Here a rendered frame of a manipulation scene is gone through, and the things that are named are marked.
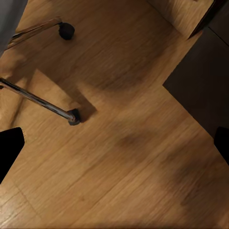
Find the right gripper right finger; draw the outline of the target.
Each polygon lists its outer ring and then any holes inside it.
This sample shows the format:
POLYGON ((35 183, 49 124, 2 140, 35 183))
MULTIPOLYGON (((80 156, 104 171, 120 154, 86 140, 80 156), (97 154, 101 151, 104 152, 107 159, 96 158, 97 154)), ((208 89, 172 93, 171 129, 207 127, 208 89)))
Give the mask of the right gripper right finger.
POLYGON ((229 165, 229 129, 218 127, 214 144, 229 165))

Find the swivel chair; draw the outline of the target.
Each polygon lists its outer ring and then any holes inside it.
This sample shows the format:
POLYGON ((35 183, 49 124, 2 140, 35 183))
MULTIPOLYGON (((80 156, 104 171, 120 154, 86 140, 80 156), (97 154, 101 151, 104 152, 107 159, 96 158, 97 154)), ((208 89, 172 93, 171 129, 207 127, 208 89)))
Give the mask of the swivel chair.
MULTIPOLYGON (((69 23, 63 23, 61 17, 54 17, 15 33, 27 3, 28 0, 0 0, 0 58, 4 51, 56 25, 59 25, 58 32, 63 39, 71 40, 73 37, 74 27, 69 23)), ((79 110, 64 111, 43 98, 0 77, 0 89, 4 87, 67 119, 70 125, 78 125, 82 122, 79 110)))

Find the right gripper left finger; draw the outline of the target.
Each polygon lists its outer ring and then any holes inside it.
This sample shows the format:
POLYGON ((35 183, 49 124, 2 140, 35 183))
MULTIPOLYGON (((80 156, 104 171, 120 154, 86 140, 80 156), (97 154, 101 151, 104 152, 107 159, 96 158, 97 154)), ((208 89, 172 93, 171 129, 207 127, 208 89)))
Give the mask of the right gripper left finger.
POLYGON ((0 184, 24 145, 21 127, 0 132, 0 184))

